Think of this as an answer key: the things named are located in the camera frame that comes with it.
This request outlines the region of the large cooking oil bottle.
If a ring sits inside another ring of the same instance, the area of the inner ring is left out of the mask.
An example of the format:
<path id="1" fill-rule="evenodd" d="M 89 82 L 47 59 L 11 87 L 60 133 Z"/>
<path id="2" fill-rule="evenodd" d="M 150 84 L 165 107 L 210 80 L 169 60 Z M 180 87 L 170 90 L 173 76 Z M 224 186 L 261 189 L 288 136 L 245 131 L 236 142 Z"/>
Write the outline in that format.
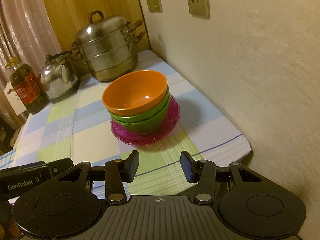
<path id="1" fill-rule="evenodd" d="M 31 66 L 12 57 L 5 65 L 10 71 L 10 83 L 30 114 L 39 113 L 48 103 L 38 77 Z"/>

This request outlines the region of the white wooden chair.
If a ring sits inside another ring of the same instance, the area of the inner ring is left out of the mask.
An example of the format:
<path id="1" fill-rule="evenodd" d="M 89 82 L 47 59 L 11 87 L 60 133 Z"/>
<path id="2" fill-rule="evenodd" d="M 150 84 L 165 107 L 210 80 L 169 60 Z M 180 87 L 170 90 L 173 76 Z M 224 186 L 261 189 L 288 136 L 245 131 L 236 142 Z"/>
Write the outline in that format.
<path id="1" fill-rule="evenodd" d="M 11 83 L 7 83 L 5 89 L 3 90 L 3 93 L 16 115 L 20 115 L 27 110 L 20 97 L 13 89 Z"/>

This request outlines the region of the beige wall light switch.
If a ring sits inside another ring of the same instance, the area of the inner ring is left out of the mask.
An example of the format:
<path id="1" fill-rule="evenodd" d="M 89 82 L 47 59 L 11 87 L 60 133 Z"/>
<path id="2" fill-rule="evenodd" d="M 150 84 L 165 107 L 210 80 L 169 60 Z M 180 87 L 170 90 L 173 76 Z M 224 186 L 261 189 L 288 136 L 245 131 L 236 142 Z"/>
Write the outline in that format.
<path id="1" fill-rule="evenodd" d="M 163 12 L 161 0 L 146 0 L 146 2 L 149 12 Z"/>

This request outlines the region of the stainless steel kettle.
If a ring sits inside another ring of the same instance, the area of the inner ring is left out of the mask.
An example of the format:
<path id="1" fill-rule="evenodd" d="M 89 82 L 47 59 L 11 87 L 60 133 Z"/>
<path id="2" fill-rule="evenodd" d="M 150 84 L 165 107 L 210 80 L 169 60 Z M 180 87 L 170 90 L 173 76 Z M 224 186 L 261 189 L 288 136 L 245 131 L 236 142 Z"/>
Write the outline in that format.
<path id="1" fill-rule="evenodd" d="M 56 103 L 73 94 L 80 85 L 80 78 L 69 61 L 72 51 L 63 51 L 55 55 L 47 54 L 45 65 L 38 74 L 41 87 L 47 99 Z"/>

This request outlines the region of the stainless steel steamer pot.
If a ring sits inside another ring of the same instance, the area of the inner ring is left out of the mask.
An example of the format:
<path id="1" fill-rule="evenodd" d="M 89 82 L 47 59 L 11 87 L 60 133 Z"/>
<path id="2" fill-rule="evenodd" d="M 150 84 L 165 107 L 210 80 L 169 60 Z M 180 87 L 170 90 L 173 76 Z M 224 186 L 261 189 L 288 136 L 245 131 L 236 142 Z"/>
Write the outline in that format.
<path id="1" fill-rule="evenodd" d="M 71 44 L 76 58 L 85 62 L 91 75 L 100 82 L 112 81 L 135 69 L 135 45 L 145 32 L 134 35 L 142 20 L 131 24 L 123 16 L 105 17 L 100 10 L 90 13 L 89 25 L 80 29 Z"/>

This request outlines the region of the beige wall socket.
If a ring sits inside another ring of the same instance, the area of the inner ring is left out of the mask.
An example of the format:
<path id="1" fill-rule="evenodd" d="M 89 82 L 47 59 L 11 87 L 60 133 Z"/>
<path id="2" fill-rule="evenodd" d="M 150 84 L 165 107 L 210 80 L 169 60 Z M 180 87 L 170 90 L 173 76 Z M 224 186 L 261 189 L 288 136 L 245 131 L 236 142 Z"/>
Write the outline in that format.
<path id="1" fill-rule="evenodd" d="M 193 17 L 210 19 L 210 5 L 209 0 L 187 0 L 189 14 Z"/>

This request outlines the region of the pink transparent patterned plate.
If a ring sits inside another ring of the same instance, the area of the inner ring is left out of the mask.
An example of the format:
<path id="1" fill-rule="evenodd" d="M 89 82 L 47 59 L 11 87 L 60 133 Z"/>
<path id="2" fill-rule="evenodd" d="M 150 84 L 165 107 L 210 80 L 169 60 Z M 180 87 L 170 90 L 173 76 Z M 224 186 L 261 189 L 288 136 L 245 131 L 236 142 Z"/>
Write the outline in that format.
<path id="1" fill-rule="evenodd" d="M 113 135 L 123 143 L 132 146 L 145 146 L 156 143 L 166 137 L 177 125 L 180 119 L 180 106 L 174 96 L 170 96 L 169 109 L 167 116 L 163 120 L 161 126 L 156 131 L 140 135 L 135 132 L 130 132 L 115 121 L 111 121 L 111 131 Z"/>

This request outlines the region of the orange plastic bowl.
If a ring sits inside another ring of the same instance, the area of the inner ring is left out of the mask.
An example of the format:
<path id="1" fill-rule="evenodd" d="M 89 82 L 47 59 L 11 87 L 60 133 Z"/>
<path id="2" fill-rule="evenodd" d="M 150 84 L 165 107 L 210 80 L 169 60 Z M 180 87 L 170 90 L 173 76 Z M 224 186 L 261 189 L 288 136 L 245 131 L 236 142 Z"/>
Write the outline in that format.
<path id="1" fill-rule="evenodd" d="M 157 106 L 165 97 L 168 81 L 155 70 L 125 74 L 110 83 L 103 92 L 107 110 L 118 116 L 134 116 Z"/>

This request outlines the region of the checkered pastel tablecloth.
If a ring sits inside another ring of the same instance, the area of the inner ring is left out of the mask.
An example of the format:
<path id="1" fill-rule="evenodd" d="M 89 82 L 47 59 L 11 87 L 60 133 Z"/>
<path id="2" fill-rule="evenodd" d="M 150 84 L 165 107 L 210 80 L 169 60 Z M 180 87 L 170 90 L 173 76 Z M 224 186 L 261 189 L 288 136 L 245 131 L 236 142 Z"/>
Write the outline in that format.
<path id="1" fill-rule="evenodd" d="M 107 85 L 87 75 L 73 96 L 28 117 L 13 150 L 1 156 L 1 168 L 63 158 L 101 166 L 137 150 L 139 168 L 125 184 L 126 193 L 171 195 L 190 187 L 180 165 L 182 151 L 217 166 L 249 154 L 247 139 L 183 76 L 150 50 L 138 58 L 138 69 L 166 76 L 175 99 L 161 129 L 139 135 L 112 121 L 101 100 Z"/>

